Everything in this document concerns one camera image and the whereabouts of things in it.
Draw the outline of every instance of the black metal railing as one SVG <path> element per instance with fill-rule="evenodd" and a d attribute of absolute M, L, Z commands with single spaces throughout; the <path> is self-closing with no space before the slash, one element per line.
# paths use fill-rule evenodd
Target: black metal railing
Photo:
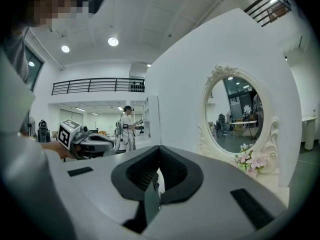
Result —
<path fill-rule="evenodd" d="M 291 11 L 289 0 L 257 0 L 244 10 L 262 27 Z"/>
<path fill-rule="evenodd" d="M 53 84 L 51 95 L 88 92 L 145 92 L 145 81 L 139 78 L 87 78 Z"/>

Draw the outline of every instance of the floor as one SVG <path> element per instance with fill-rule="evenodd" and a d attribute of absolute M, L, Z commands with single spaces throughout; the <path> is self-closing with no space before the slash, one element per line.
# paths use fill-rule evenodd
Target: floor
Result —
<path fill-rule="evenodd" d="M 254 144 L 256 142 L 255 139 L 252 139 L 251 136 L 243 136 L 238 134 L 238 132 L 235 132 L 235 137 L 233 132 L 226 131 L 226 135 L 223 137 L 222 133 L 219 132 L 219 138 L 217 134 L 215 134 L 214 139 L 215 141 L 225 149 L 226 151 L 232 152 L 232 153 L 239 153 L 240 152 L 240 146 L 244 143 L 246 145 Z"/>
<path fill-rule="evenodd" d="M 320 173 L 320 144 L 315 143 L 312 151 L 301 145 L 289 188 L 289 207 L 299 206 L 308 197 Z"/>

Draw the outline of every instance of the white table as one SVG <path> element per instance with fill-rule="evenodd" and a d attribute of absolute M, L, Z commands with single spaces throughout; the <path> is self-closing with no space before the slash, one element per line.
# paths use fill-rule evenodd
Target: white table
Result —
<path fill-rule="evenodd" d="M 307 151 L 310 151 L 314 148 L 316 119 L 317 117 L 315 116 L 302 117 L 302 122 L 306 123 L 304 149 Z"/>
<path fill-rule="evenodd" d="M 255 120 L 255 121 L 244 121 L 244 122 L 232 122 L 232 123 L 229 123 L 229 125 L 254 124 L 254 132 L 256 132 L 256 122 L 257 122 L 257 120 Z M 233 138 L 235 138 L 235 129 L 233 129 Z"/>

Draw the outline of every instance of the oval mirror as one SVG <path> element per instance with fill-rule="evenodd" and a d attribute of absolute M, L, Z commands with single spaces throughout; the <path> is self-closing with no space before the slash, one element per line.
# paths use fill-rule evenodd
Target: oval mirror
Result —
<path fill-rule="evenodd" d="M 220 80 L 209 92 L 205 111 L 213 141 L 230 153 L 248 149 L 260 137 L 263 104 L 254 87 L 243 78 L 227 76 Z"/>

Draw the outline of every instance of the recessed light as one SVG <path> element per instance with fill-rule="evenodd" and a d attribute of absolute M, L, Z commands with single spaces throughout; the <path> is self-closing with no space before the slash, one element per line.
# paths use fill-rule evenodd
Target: recessed light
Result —
<path fill-rule="evenodd" d="M 117 46 L 119 44 L 119 41 L 115 37 L 110 37 L 108 39 L 108 44 L 111 46 Z"/>
<path fill-rule="evenodd" d="M 68 53 L 68 52 L 70 52 L 70 48 L 68 47 L 68 46 L 66 46 L 66 45 L 63 45 L 62 47 L 61 47 L 61 50 L 64 52 L 64 53 Z"/>

